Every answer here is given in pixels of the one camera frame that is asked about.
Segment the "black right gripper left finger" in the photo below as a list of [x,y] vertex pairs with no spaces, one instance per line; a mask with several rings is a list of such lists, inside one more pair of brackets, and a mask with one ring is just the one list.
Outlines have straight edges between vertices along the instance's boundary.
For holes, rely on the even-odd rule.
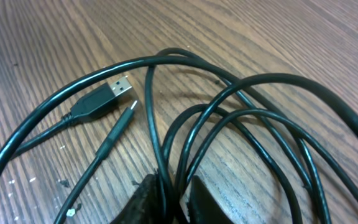
[[163,224],[166,223],[157,191],[157,175],[148,174],[110,224]]

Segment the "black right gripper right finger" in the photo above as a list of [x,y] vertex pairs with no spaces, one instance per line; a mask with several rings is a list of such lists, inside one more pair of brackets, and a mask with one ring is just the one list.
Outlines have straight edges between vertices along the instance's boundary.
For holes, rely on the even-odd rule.
[[187,207],[191,224],[233,224],[197,175],[191,181]]

